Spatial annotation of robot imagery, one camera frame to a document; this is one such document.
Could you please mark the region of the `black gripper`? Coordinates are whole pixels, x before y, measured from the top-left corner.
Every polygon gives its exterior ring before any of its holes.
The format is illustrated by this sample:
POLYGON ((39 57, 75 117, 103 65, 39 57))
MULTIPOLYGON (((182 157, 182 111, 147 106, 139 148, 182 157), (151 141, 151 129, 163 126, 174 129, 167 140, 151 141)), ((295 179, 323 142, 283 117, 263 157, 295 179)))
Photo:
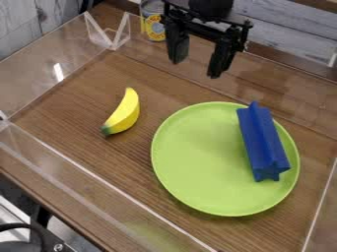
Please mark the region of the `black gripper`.
MULTIPOLYGON (((239 29, 238 51, 246 47, 247 35, 254 27, 251 21, 232 11, 234 0, 162 0, 164 16, 176 16, 184 21, 202 24, 227 24, 239 29)), ((190 50, 190 36, 180 24, 167 20, 166 25, 167 54, 174 64, 180 63, 190 50)), ((210 57, 207 75, 216 79, 230 67, 236 52, 236 37, 223 36, 215 43, 210 57)))

